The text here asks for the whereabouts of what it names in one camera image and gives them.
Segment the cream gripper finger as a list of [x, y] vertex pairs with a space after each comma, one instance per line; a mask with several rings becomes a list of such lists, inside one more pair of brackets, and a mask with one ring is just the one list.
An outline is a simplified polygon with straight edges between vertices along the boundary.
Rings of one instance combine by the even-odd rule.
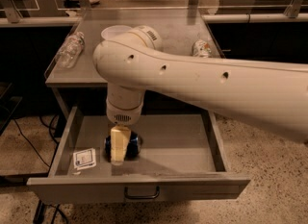
[[124, 162], [131, 130], [124, 125], [116, 125], [111, 129], [111, 163], [121, 165]]

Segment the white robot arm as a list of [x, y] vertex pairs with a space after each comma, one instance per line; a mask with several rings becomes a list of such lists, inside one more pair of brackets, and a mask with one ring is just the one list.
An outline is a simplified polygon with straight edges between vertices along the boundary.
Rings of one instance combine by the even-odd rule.
[[100, 42], [93, 64], [108, 82], [107, 117], [117, 126], [139, 120], [151, 90], [296, 142], [308, 139], [305, 64], [171, 55], [148, 26]]

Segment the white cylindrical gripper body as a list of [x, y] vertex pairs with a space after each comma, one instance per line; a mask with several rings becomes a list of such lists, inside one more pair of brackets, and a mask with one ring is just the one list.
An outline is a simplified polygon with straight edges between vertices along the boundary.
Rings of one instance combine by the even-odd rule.
[[108, 83], [106, 114], [109, 120], [124, 126], [135, 124], [141, 117], [144, 94], [144, 90]]

